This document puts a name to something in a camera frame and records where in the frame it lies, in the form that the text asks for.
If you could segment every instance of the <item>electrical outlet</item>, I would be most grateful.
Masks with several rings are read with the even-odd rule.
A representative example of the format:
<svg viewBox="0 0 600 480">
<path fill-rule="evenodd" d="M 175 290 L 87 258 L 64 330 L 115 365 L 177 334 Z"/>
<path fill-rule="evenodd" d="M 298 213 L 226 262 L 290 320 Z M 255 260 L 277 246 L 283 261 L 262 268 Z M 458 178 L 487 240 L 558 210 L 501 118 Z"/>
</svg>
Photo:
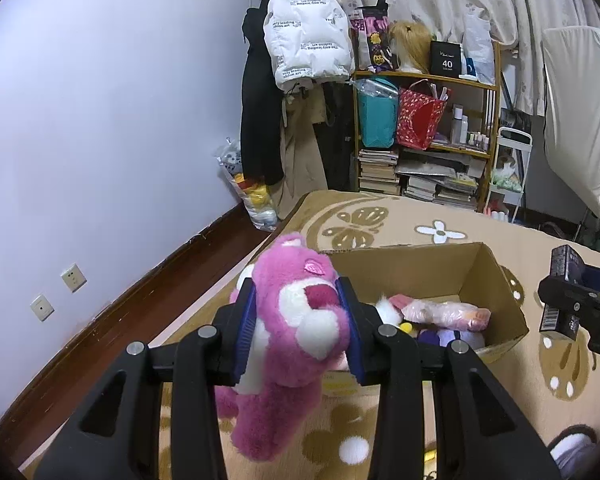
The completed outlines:
<svg viewBox="0 0 600 480">
<path fill-rule="evenodd" d="M 45 298 L 44 294 L 40 294 L 33 303 L 31 303 L 30 307 L 40 321 L 44 321 L 47 317 L 51 316 L 54 311 L 54 308 L 51 306 L 48 299 Z"/>
<path fill-rule="evenodd" d="M 87 283 L 87 279 L 76 264 L 73 264 L 70 269 L 62 273 L 62 279 L 71 292 L 75 292 Z"/>
</svg>

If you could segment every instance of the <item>white dot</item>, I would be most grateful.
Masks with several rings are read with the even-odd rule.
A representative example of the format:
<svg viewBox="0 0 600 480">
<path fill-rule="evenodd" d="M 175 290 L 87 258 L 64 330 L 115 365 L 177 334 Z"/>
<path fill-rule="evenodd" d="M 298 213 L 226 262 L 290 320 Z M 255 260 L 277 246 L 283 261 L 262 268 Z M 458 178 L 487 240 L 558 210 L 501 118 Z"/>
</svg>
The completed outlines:
<svg viewBox="0 0 600 480">
<path fill-rule="evenodd" d="M 369 443 L 361 436 L 349 436 L 340 444 L 340 460 L 348 465 L 356 465 L 366 460 Z"/>
</svg>

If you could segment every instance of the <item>open box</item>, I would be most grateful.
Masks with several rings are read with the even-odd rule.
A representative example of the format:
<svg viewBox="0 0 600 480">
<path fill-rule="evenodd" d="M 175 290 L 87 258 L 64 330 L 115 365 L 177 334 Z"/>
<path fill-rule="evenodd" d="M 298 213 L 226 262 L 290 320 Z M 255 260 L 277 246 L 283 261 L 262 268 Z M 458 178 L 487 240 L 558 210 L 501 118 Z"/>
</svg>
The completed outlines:
<svg viewBox="0 0 600 480">
<path fill-rule="evenodd" d="M 491 310 L 483 332 L 486 346 L 476 353 L 492 363 L 528 332 L 509 282 L 487 245 L 481 242 L 390 246 L 327 252 L 341 276 L 347 276 L 360 301 L 376 304 L 384 295 L 405 294 L 435 301 L 459 300 Z M 323 379 L 327 395 L 360 393 L 348 372 L 331 371 Z"/>
</svg>

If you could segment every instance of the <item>wall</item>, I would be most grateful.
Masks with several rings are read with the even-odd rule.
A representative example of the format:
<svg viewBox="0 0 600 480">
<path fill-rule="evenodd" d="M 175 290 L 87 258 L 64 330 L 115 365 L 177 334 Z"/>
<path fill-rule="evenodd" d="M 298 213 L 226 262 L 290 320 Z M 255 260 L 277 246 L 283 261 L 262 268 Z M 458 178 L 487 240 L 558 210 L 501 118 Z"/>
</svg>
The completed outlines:
<svg viewBox="0 0 600 480">
<path fill-rule="evenodd" d="M 0 3 L 0 415 L 94 316 L 235 204 L 248 0 Z M 60 273 L 88 279 L 71 294 Z M 45 294 L 55 312 L 29 309 Z"/>
<path fill-rule="evenodd" d="M 511 98 L 515 100 L 516 74 L 520 67 L 518 60 L 508 52 L 503 53 L 502 68 Z M 500 100 L 504 108 L 504 94 Z M 532 120 L 531 135 L 534 146 L 529 161 L 529 173 L 526 178 L 526 206 L 557 218 L 578 223 L 582 220 L 587 207 L 584 202 L 557 176 L 544 156 L 544 118 L 535 116 Z"/>
</svg>

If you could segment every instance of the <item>plush toy nose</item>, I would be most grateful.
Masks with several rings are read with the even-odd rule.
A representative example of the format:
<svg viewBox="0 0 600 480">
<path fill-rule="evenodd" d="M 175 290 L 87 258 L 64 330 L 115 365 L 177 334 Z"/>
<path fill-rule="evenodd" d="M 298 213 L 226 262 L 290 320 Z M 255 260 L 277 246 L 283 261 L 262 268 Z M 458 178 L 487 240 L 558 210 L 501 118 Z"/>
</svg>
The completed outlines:
<svg viewBox="0 0 600 480">
<path fill-rule="evenodd" d="M 311 308 L 340 304 L 337 292 L 329 285 L 309 285 L 304 293 Z"/>
</svg>

